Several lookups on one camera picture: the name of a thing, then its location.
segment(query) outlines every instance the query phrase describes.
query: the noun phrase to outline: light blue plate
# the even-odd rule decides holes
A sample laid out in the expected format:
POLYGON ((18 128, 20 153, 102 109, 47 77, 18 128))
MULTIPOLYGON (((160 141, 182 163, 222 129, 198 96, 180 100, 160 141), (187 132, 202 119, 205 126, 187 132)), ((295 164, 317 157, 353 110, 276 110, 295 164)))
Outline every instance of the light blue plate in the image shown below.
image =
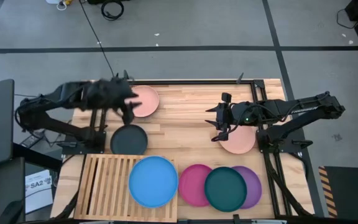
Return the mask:
POLYGON ((175 196, 178 172, 166 158, 149 156, 134 166, 128 186, 132 197, 141 206, 161 207, 175 196))

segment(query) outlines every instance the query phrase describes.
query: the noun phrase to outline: gray floor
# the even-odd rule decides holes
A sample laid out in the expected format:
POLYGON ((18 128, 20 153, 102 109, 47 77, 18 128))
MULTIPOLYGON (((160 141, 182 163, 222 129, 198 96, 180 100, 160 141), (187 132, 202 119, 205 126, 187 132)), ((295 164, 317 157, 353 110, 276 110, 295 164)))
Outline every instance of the gray floor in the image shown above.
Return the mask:
MULTIPOLYGON (((335 21, 336 12, 349 1, 268 0, 280 45, 358 46, 354 30, 335 21)), ((123 17, 110 22, 97 6, 85 4, 105 47, 273 45, 262 0, 131 0, 124 5, 123 17)), ((345 14, 340 18, 351 25, 345 14)), ((78 1, 62 12, 44 0, 4 1, 0 49, 76 47, 98 47, 78 1)), ((338 120, 318 121, 304 129, 306 138, 314 141, 309 149, 316 178, 321 165, 358 167, 358 51, 296 51, 283 56, 295 98, 329 90, 346 107, 338 120), (342 140, 335 141, 335 134, 342 140)), ((108 52, 107 57, 115 72, 126 69, 138 79, 237 78, 242 72, 244 78, 282 78, 274 51, 108 52)), ((0 80, 15 79, 18 94, 38 95, 63 82, 110 76, 102 53, 0 54, 0 80)), ((15 97, 15 106, 22 99, 15 97)), ((72 111, 50 114, 68 121, 72 111)), ((16 125, 14 130, 15 142, 28 135, 16 125)), ((41 143, 34 149, 58 148, 41 143)), ((49 212, 43 209, 27 218, 47 218, 49 212)))

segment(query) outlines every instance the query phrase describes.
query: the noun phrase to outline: pink plate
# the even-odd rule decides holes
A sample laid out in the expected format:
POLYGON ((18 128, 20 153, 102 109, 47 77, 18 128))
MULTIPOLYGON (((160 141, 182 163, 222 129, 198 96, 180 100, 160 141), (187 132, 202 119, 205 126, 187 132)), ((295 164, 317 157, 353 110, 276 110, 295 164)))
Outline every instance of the pink plate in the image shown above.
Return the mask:
POLYGON ((255 133, 250 126, 238 126, 229 134, 229 140, 219 141, 225 150, 234 154, 243 154, 252 149, 255 144, 255 133))
POLYGON ((179 193, 185 202, 192 206, 203 207, 209 205, 205 196, 204 184, 208 174, 212 171, 206 165, 195 164, 187 167, 179 179, 179 193))
POLYGON ((138 97, 129 98, 126 102, 142 102, 142 104, 134 109, 134 114, 138 118, 143 118, 151 115, 160 103, 158 93, 150 86, 135 86, 132 91, 138 94, 138 97))

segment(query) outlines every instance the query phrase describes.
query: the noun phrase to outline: purple plate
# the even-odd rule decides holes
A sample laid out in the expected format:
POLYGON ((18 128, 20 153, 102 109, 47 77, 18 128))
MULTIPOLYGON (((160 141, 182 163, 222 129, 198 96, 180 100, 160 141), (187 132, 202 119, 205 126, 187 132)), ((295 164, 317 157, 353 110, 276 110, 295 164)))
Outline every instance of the purple plate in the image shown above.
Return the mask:
POLYGON ((244 166, 235 166, 233 169, 241 174, 247 184, 247 198, 240 208, 252 208, 262 197, 262 184, 259 177, 250 168, 244 166))

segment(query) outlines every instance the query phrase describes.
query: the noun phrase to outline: plate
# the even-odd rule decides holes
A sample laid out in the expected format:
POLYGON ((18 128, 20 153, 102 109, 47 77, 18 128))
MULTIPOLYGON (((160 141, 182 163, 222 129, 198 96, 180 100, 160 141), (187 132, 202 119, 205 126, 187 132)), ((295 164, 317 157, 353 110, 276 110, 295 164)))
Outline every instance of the plate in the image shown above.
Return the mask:
POLYGON ((160 156, 139 161, 129 175, 129 192, 146 208, 164 206, 178 189, 178 173, 173 164, 160 156))
POLYGON ((216 168, 205 180, 205 196, 212 207, 222 212, 233 212, 246 200, 246 182, 230 167, 216 168))
POLYGON ((134 124, 121 126, 110 139, 110 150, 113 154, 143 155, 146 149, 146 132, 134 124))
POLYGON ((195 164, 187 167, 179 179, 179 193, 185 202, 195 207, 209 205, 205 196, 205 179, 212 171, 206 165, 195 164))
POLYGON ((243 154, 252 149, 255 144, 255 132, 250 126, 238 126, 235 131, 229 134, 229 140, 219 141, 225 150, 234 154, 243 154))
POLYGON ((242 176, 247 184, 247 198, 240 208, 252 208, 258 204, 262 197, 262 184, 259 177, 248 167, 235 166, 233 169, 242 176))
POLYGON ((134 108, 134 114, 138 118, 150 116, 158 108, 160 97, 158 93, 150 86, 141 85, 132 88, 132 91, 138 94, 138 97, 128 98, 126 102, 141 102, 140 106, 134 108))

